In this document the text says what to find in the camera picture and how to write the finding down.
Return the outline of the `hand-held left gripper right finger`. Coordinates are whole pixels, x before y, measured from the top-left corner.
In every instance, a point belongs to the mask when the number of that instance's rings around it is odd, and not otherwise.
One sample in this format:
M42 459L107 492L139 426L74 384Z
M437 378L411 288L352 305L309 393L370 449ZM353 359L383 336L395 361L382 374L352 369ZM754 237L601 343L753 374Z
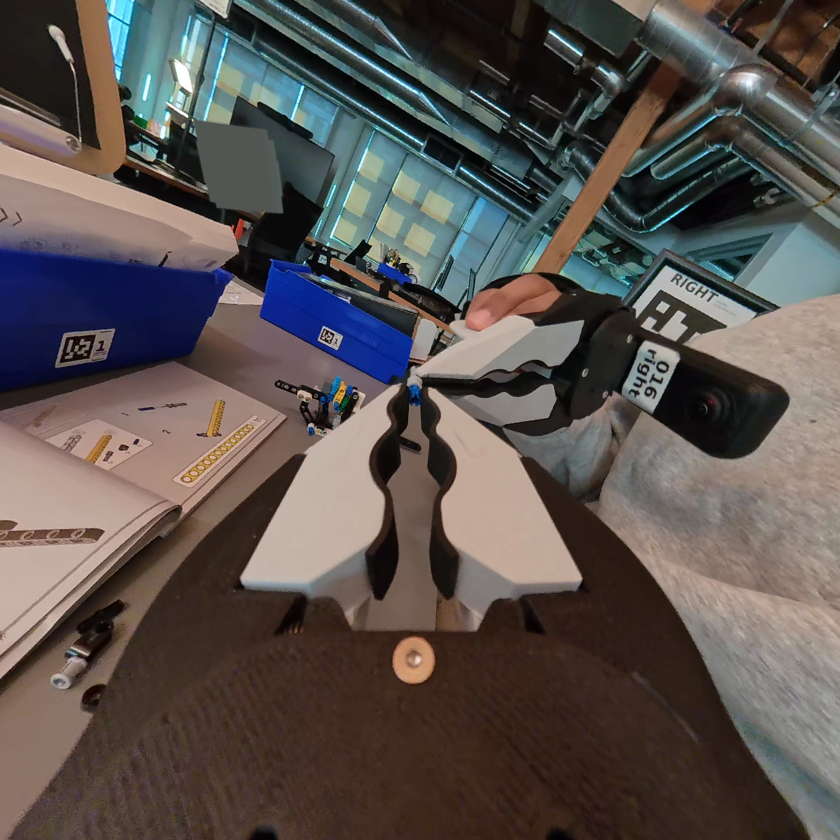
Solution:
M439 390L424 387L420 408L437 482L430 571L464 630L494 602L577 592L582 574L518 452Z

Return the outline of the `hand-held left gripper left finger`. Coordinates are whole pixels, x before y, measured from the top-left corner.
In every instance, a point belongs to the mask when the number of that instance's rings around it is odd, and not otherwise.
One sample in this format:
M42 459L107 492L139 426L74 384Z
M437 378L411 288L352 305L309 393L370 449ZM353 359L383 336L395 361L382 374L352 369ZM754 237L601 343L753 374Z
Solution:
M240 581L339 604L352 628L382 600L398 563L388 481L401 464L410 391L393 385L311 446Z

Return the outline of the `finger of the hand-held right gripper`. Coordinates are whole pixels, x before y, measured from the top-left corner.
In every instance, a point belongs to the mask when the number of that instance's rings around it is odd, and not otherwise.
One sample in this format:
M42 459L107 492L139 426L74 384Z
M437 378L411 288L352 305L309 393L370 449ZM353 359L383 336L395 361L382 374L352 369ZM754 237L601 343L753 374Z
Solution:
M485 425L544 435L566 427L566 410L551 380L427 380L463 412Z
M490 373L511 373L531 362L546 362L554 325L539 326L524 317L508 317L471 332L418 368L424 382L477 382Z

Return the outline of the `multicoloured lego assembly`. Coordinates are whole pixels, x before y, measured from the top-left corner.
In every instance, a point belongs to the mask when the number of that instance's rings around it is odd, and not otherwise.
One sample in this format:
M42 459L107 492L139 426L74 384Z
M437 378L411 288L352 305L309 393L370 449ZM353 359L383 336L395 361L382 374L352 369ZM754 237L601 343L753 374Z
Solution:
M349 385L340 376L322 388L294 385L284 380L276 380L274 386L297 399L299 414L309 436L330 434L357 414L366 399L366 394L357 386Z

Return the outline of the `black lego pin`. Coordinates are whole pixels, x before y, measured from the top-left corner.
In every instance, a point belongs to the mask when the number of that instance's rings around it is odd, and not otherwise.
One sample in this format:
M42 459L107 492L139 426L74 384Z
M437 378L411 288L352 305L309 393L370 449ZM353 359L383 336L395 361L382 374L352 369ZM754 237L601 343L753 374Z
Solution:
M83 635L104 623L112 624L113 620L123 612L125 606L126 603L123 600L116 600L100 608L79 622L76 626L77 633Z

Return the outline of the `open lego instruction booklet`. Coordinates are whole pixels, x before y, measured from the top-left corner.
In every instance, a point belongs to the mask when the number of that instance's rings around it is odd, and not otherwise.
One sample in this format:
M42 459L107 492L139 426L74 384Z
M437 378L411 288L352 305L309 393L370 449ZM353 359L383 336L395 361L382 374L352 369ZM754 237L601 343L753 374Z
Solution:
M1 676L285 420L176 362L3 411Z

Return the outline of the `black and white lego connector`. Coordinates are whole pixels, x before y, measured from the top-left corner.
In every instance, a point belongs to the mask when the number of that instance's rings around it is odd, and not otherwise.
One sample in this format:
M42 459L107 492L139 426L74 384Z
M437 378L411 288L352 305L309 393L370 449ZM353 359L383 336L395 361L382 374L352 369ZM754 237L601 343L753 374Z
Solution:
M49 684L57 690L71 688L88 669L91 661L110 643L113 623L100 622L90 626L65 652L62 670L51 676Z

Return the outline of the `person's right hand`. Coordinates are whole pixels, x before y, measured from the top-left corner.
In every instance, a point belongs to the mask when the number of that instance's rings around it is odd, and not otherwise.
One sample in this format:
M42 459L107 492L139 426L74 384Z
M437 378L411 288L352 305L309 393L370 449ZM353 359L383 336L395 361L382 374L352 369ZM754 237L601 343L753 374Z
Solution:
M487 287L469 304L465 325L483 331L506 317L541 314L562 296L560 280L560 276L531 273Z

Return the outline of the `black office chair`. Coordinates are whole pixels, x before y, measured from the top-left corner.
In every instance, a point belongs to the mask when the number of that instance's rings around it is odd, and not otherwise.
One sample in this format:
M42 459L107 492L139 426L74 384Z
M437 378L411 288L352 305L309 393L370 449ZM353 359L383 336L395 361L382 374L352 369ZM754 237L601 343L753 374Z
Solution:
M291 191L283 213L265 213L256 223L245 252L245 278L264 283L272 261L296 264L299 249L322 213L322 207Z

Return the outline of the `black computer monitor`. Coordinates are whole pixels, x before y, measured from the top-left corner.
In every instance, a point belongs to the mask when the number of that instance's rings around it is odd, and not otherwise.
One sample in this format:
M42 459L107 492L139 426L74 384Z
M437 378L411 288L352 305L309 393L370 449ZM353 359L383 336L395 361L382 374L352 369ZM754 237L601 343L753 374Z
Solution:
M259 102L237 96L230 119L232 125L262 129L273 143L284 183L323 208L334 177L334 155L312 139L312 133L284 114Z

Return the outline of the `large blue plastic bin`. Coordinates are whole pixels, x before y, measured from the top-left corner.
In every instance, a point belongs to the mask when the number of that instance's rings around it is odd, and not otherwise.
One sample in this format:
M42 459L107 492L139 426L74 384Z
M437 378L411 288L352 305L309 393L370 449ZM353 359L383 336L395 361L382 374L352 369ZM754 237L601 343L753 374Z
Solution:
M4 249L2 391L186 356L232 279Z

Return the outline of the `grey ceiling pipe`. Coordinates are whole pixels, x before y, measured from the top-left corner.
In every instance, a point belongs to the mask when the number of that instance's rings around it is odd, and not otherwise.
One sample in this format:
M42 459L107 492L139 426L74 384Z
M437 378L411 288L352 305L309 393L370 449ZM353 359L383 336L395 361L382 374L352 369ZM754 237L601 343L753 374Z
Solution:
M263 56L528 220L564 149L601 152L647 58L624 58L527 1L235 2Z

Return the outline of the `white paper booklet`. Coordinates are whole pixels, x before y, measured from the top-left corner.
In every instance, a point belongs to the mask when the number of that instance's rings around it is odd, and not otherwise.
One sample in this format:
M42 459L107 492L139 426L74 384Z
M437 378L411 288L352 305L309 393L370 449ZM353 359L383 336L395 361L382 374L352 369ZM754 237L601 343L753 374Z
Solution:
M198 271L238 252L228 226L5 145L1 247Z

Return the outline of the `light wooden post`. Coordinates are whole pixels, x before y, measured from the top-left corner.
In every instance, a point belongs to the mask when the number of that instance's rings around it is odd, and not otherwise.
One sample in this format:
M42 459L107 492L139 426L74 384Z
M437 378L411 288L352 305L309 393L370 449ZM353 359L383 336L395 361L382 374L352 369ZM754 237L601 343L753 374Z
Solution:
M655 126L680 81L676 70L663 63L659 65L542 252L534 267L536 273L560 273L619 177Z

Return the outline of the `silver ventilation duct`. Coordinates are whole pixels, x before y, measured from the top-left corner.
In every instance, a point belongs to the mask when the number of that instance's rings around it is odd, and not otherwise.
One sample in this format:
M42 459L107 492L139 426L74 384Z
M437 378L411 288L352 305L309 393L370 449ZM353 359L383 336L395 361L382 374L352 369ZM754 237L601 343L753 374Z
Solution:
M667 121L626 169L634 175L713 119L740 117L780 147L838 185L837 123L792 79L678 1L653 6L636 42L701 89L697 100Z

